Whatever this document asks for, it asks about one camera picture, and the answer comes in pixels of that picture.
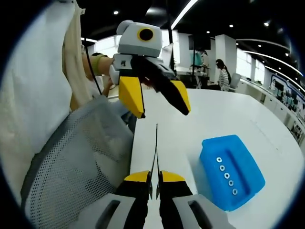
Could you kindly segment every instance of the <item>blue container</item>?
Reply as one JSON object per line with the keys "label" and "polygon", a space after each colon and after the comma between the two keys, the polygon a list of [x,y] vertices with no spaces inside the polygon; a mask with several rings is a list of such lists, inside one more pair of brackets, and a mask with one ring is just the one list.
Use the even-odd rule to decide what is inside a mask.
{"label": "blue container", "polygon": [[207,139],[202,146],[200,160],[213,203],[222,210],[239,208],[265,186],[260,169],[238,136]]}

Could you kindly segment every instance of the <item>white desk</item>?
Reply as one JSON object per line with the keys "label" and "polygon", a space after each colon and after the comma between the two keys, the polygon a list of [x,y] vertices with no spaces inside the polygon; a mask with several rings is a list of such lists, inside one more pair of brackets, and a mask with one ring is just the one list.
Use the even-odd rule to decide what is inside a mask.
{"label": "white desk", "polygon": [[[297,142],[272,112],[250,96],[197,89],[188,89],[188,95],[191,112],[184,116],[160,93],[143,92],[146,118],[137,121],[131,173],[151,169],[158,123],[161,170],[183,176],[195,194],[190,164],[198,162],[202,141],[236,134],[261,169],[266,185],[245,205],[228,212],[229,221],[237,229],[271,228],[293,200],[302,178],[304,159]],[[156,165],[154,168],[155,190]],[[149,201],[145,229],[162,228],[159,203]]]}
{"label": "white desk", "polygon": [[[262,95],[264,94],[266,96],[266,100],[270,99],[273,101],[273,104],[270,104],[270,106],[274,106],[273,108],[269,107],[269,109],[279,118],[281,121],[289,128],[291,129],[293,126],[293,123],[296,122],[296,124],[300,127],[302,132],[305,135],[305,126],[303,122],[300,121],[300,119],[297,117],[296,113],[289,110],[288,107],[286,107],[284,104],[282,104],[281,101],[279,101],[270,91],[263,88],[262,86],[259,86],[253,82],[250,82],[246,79],[241,79],[237,90],[237,93],[247,94],[255,98],[256,100],[260,101],[262,98]],[[305,157],[305,136],[303,136],[300,139],[299,145],[303,151],[304,157]]]}

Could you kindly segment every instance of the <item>white pillar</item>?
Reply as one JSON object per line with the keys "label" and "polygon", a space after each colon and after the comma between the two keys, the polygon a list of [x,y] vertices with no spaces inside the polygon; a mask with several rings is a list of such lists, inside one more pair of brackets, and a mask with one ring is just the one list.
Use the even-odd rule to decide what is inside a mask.
{"label": "white pillar", "polygon": [[[227,35],[218,35],[215,37],[216,59],[223,60],[227,66],[230,75],[236,72],[237,48],[236,40]],[[215,70],[215,82],[219,78],[219,69]]]}
{"label": "white pillar", "polygon": [[254,82],[254,78],[255,78],[255,68],[256,68],[255,59],[251,58],[251,80],[253,82]]}

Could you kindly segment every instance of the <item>hole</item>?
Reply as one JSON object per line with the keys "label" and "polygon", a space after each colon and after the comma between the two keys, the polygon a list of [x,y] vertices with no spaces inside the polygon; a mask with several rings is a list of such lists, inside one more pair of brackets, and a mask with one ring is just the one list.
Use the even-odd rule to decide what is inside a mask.
{"label": "hole", "polygon": [[139,36],[143,41],[147,42],[153,38],[153,32],[149,29],[144,29],[140,32]]}
{"label": "hole", "polygon": [[106,229],[119,204],[120,202],[117,200],[111,201],[105,211],[102,213],[99,220],[97,221],[95,228]]}
{"label": "hole", "polygon": [[196,201],[190,201],[189,206],[202,229],[212,229],[212,225],[201,206]]}

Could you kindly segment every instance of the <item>white cloth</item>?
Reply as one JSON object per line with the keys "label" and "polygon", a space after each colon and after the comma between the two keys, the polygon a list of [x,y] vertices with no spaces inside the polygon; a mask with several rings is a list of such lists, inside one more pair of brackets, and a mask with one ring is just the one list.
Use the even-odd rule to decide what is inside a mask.
{"label": "white cloth", "polygon": [[53,2],[24,33],[0,93],[0,156],[8,184],[20,190],[35,153],[69,114],[71,88],[62,73],[62,44],[73,3]]}
{"label": "white cloth", "polygon": [[77,2],[75,4],[75,13],[64,39],[64,66],[66,76],[69,80],[73,95],[79,106],[88,103],[92,96],[86,85],[86,73],[82,64],[81,47],[81,9]]}

